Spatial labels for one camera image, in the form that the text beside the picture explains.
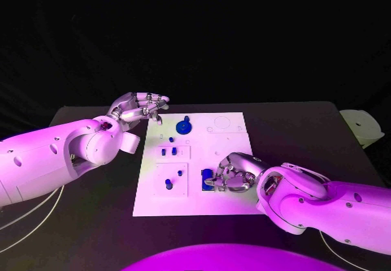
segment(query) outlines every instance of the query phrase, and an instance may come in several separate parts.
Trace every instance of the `robotic hand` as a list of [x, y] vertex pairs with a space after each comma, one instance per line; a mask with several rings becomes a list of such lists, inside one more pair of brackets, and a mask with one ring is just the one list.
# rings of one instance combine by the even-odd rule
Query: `robotic hand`
[[232, 192], [257, 186], [257, 209], [293, 234], [311, 227], [335, 240], [391, 255], [391, 190], [330, 181], [293, 164], [270, 167], [239, 152], [223, 158], [208, 185]]
[[120, 150], [133, 154], [138, 136], [127, 131], [141, 119], [161, 125], [157, 109], [169, 98], [127, 93], [105, 116], [79, 120], [0, 141], [0, 206], [36, 198], [112, 161]]

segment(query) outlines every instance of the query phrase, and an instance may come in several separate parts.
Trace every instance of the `blue object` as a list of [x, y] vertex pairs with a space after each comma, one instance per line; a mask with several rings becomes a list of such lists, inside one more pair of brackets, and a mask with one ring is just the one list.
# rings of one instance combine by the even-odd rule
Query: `blue object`
[[190, 119], [185, 116], [185, 120], [177, 122], [176, 130], [179, 134], [187, 134], [192, 131]]
[[173, 183], [169, 179], [166, 179], [166, 189], [170, 190], [173, 188]]
[[209, 169], [206, 168], [206, 169], [203, 169], [203, 170], [200, 171], [200, 175], [202, 175], [202, 190], [203, 190], [203, 191], [213, 191], [213, 186], [212, 186], [212, 185], [208, 185], [208, 184], [205, 183], [205, 180], [206, 180], [208, 178], [212, 178], [212, 177], [213, 177], [213, 171], [209, 170]]

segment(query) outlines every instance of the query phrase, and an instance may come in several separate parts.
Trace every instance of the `metallic robotic hand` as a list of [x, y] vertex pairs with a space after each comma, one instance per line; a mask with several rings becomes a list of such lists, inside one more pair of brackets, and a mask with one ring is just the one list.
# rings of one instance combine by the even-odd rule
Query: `metallic robotic hand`
[[391, 189], [330, 181], [288, 163], [270, 167], [239, 152], [205, 183], [232, 192], [255, 186], [257, 209], [288, 233], [316, 228], [339, 242], [391, 255]]
[[161, 124], [157, 109], [169, 98], [127, 93], [105, 116], [79, 120], [0, 141], [0, 206], [36, 198], [112, 161], [120, 150], [133, 154], [138, 136], [127, 131], [141, 119]]

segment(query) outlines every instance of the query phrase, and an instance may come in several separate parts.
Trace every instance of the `blue knob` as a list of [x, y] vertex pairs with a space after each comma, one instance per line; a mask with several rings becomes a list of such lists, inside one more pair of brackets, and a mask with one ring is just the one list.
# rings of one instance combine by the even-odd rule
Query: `blue knob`
[[187, 134], [192, 131], [192, 124], [189, 116], [185, 116], [185, 120], [177, 122], [176, 130], [179, 134]]
[[173, 183], [169, 179], [166, 179], [166, 189], [170, 190], [173, 188]]

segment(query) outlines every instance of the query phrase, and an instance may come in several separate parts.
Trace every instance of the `white robotic arm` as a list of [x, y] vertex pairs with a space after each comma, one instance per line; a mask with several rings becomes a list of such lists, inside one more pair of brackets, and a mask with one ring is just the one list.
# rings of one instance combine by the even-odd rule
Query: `white robotic arm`
[[127, 132], [140, 119], [161, 124], [157, 109], [169, 98], [127, 93], [108, 114], [0, 141], [0, 206], [36, 198], [112, 161], [120, 150], [134, 153], [138, 136]]
[[316, 228], [339, 242], [391, 255], [389, 189], [330, 181], [293, 164], [270, 167], [238, 152], [205, 183], [239, 193], [257, 186], [257, 209], [288, 233]]

